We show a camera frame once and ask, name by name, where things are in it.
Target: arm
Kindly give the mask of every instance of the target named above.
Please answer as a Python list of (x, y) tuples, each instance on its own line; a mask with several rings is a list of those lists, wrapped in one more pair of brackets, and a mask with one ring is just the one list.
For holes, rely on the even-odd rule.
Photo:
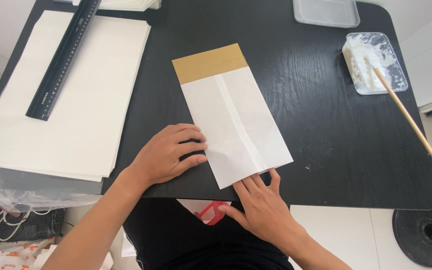
[(219, 211), (234, 218), (255, 236), (270, 242), (289, 255), (304, 270), (351, 270), (351, 268), (318, 244), (291, 216), (286, 203), (279, 195), (280, 177), (269, 169), (272, 180), (269, 186), (258, 174), (253, 174), (233, 184), (244, 211), (222, 205)]
[(191, 138), (206, 142), (195, 125), (170, 125), (156, 134), (124, 169), (96, 205), (64, 237), (42, 270), (99, 270), (111, 243), (144, 191), (207, 161), (205, 155), (185, 154), (207, 149), (204, 143), (184, 143)]

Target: hand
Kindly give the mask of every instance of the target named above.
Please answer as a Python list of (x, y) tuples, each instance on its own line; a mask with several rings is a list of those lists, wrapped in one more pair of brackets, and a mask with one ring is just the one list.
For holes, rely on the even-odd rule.
[[(201, 143), (189, 142), (189, 139)], [(149, 140), (139, 151), (134, 161), (121, 173), (131, 182), (137, 181), (144, 190), (156, 183), (163, 183), (181, 175), (187, 169), (208, 161), (205, 155), (192, 155), (180, 161), (180, 157), (191, 152), (205, 150), (208, 145), (201, 129), (192, 124), (166, 126)]]
[(297, 238), (306, 235), (279, 195), (280, 177), (274, 168), (269, 169), (271, 184), (266, 186), (258, 174), (253, 174), (233, 184), (246, 214), (229, 205), (219, 211), (234, 218), (253, 235), (270, 242), (288, 253)]

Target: white glue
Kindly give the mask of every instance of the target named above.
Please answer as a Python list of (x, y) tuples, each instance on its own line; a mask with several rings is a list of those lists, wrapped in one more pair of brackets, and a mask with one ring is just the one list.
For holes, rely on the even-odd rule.
[(343, 55), (346, 60), (349, 73), (353, 79), (355, 88), (360, 94), (380, 94), (386, 93), (386, 89), (379, 81), (372, 66), (364, 60), (367, 55), (369, 60), (379, 69), (386, 81), (390, 84), (393, 79), (400, 81), (402, 86), (403, 78), (393, 78), (388, 67), (397, 62), (394, 53), (388, 41), (373, 40), (377, 36), (371, 36), (373, 33), (358, 34), (356, 36), (348, 35), (347, 41), (343, 46)]

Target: black table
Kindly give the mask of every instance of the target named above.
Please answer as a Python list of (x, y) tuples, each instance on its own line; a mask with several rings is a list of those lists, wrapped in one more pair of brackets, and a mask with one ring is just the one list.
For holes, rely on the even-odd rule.
[[(389, 95), (359, 95), (341, 48), (351, 32), (382, 32), (406, 68), (389, 13), (357, 3), (361, 23), (341, 29), (298, 23), (291, 0), (165, 0), (159, 10), (99, 10), (152, 26), (129, 104), (116, 168), (104, 193), (166, 125), (192, 123), (171, 60), (238, 43), (294, 162), (278, 169), (287, 204), (432, 209), (432, 157)], [(38, 0), (0, 83), (0, 93), (44, 9)], [(397, 94), (423, 129), (411, 86)], [(238, 200), (209, 165), (154, 185), (146, 197)]]

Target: red object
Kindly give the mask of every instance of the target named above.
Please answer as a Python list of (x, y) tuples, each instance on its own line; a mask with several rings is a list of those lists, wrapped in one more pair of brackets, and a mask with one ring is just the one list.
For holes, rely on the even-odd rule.
[(224, 213), (218, 210), (220, 205), (228, 205), (227, 202), (222, 201), (212, 201), (206, 208), (201, 211), (200, 216), (202, 217), (211, 207), (214, 207), (214, 218), (209, 221), (206, 225), (214, 225), (218, 223), (222, 218), (224, 218)]

